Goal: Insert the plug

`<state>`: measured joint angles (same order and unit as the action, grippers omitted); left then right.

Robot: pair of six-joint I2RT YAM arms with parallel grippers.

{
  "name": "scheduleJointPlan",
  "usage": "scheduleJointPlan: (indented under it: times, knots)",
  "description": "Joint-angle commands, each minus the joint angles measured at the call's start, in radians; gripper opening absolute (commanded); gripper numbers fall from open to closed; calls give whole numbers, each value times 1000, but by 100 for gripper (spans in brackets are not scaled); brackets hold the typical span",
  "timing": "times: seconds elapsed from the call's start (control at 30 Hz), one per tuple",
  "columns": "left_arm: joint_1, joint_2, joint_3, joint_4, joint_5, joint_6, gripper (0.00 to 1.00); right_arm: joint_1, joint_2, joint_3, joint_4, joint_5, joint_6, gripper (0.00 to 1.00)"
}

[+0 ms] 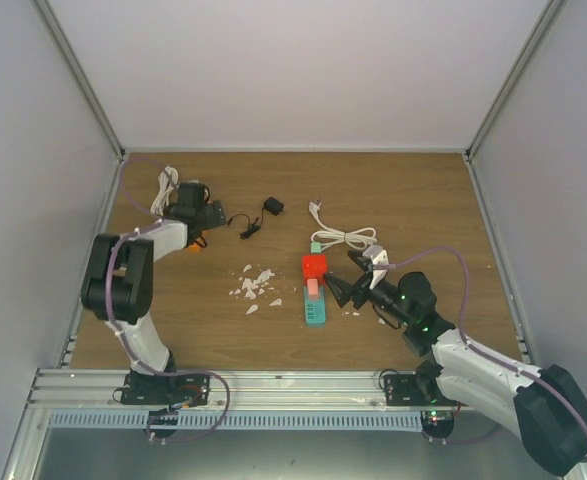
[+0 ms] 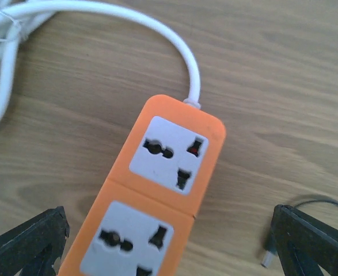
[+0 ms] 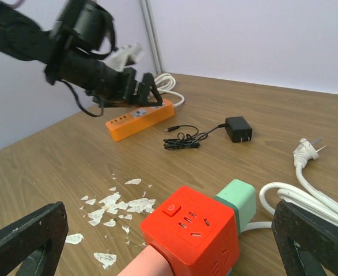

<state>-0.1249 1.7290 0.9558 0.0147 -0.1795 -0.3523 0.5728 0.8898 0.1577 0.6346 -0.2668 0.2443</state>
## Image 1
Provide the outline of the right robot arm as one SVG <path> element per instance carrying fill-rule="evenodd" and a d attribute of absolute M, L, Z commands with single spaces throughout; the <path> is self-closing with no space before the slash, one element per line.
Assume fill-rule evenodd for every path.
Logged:
<path fill-rule="evenodd" d="M 326 273 L 323 282 L 339 306 L 370 304 L 421 359 L 411 383 L 386 372 L 380 386 L 389 404 L 411 393 L 429 404 L 432 412 L 422 419 L 429 440 L 446 443 L 453 418 L 438 408 L 454 404 L 512 432 L 552 475 L 562 477 L 587 462 L 587 398 L 566 369 L 525 364 L 472 339 L 461 321 L 452 323 L 437 312 L 437 297 L 424 273 L 409 272 L 397 284 L 386 281 L 394 266 L 383 247 L 351 250 L 348 256 L 362 271 L 357 281 Z"/>

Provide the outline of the teal power strip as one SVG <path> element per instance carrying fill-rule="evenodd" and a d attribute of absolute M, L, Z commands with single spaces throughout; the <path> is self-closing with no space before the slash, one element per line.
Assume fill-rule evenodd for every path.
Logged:
<path fill-rule="evenodd" d="M 304 316 L 307 327 L 323 327 L 326 324 L 326 302 L 324 287 L 319 287 L 318 294 L 311 298 L 308 288 L 303 288 Z"/>

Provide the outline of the red cube socket adapter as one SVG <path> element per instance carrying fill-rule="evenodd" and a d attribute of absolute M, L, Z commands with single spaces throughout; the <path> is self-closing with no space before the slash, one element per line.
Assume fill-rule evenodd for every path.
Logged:
<path fill-rule="evenodd" d="M 315 279 L 319 285 L 324 285 L 324 275 L 328 272 L 326 256 L 322 253 L 312 253 L 302 257 L 302 277 L 304 283 Z"/>

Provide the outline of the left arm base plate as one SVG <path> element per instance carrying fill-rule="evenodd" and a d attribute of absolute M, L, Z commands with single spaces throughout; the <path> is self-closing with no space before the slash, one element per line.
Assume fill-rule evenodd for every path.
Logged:
<path fill-rule="evenodd" d="M 208 403 L 210 376 L 152 376 L 130 371 L 112 399 L 122 405 L 194 407 Z"/>

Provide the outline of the pink plug adapter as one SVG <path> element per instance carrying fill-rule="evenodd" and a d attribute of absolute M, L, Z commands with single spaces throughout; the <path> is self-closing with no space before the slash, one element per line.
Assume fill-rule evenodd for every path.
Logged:
<path fill-rule="evenodd" d="M 316 278 L 309 278 L 306 281 L 306 293 L 310 301 L 320 300 L 320 285 Z"/>

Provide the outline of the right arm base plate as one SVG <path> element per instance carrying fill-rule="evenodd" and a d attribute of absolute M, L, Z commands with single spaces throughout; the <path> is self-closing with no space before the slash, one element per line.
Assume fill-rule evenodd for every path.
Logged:
<path fill-rule="evenodd" d="M 434 379 L 417 372 L 385 369 L 378 375 L 378 388 L 387 406 L 452 407 L 457 402 L 443 396 Z"/>

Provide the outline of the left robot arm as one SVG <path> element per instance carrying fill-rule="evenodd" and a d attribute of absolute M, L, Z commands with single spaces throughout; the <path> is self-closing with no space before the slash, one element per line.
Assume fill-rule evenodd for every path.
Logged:
<path fill-rule="evenodd" d="M 80 297 L 84 309 L 104 321 L 122 344 L 131 370 L 148 375 L 144 391 L 158 404 L 176 398 L 173 355 L 151 318 L 154 265 L 189 246 L 207 246 L 203 233 L 226 224 L 208 186 L 184 182 L 177 200 L 152 224 L 119 235 L 99 234 L 92 244 Z"/>

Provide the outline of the black power adapter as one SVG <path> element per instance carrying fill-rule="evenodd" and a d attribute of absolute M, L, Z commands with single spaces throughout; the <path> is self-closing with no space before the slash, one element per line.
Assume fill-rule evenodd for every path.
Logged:
<path fill-rule="evenodd" d="M 278 216 L 284 212 L 285 206 L 276 198 L 269 197 L 264 201 L 263 209 L 273 216 Z"/>

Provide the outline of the green plug adapter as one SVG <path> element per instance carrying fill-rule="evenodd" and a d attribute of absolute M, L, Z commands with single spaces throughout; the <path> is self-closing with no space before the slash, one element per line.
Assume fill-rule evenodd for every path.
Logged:
<path fill-rule="evenodd" d="M 320 254 L 322 252 L 322 245 L 319 242 L 312 242 L 310 245 L 310 252 L 312 254 Z"/>

